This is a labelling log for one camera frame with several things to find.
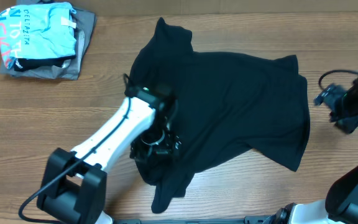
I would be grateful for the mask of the black t-shirt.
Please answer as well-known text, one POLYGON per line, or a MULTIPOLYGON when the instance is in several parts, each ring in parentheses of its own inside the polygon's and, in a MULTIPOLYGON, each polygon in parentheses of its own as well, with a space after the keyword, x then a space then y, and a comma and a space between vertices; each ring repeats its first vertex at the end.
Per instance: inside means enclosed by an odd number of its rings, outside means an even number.
POLYGON ((310 135, 307 81, 295 55, 269 60, 195 52, 191 40, 190 30, 159 19, 130 72, 134 84, 166 84, 178 100, 172 122, 178 157, 151 156, 137 164, 144 182, 155 187, 154 213, 184 197, 195 174, 250 149, 296 171, 310 135))

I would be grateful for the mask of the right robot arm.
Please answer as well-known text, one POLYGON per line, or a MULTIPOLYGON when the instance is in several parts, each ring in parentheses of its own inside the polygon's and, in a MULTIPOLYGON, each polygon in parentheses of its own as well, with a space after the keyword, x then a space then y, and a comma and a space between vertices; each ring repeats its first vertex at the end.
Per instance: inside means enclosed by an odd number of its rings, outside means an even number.
MULTIPOLYGON (((330 109, 330 121, 346 134, 358 127, 358 72, 350 89, 330 84, 321 89, 314 104, 330 109)), ((266 224, 358 224, 358 166, 332 184, 324 200, 308 204, 291 203, 276 214, 258 219, 266 224)))

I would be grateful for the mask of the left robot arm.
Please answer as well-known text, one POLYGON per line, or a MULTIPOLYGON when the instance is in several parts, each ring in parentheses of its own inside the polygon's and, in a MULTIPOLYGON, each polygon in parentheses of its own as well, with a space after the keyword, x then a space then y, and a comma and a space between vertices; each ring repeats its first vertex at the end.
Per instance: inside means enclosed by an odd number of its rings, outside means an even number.
POLYGON ((127 148, 139 163, 179 156, 181 142, 171 130, 178 110, 173 90, 128 85, 124 94, 121 107, 91 137, 50 155, 37 207, 52 223, 113 223, 104 212, 107 176, 127 148))

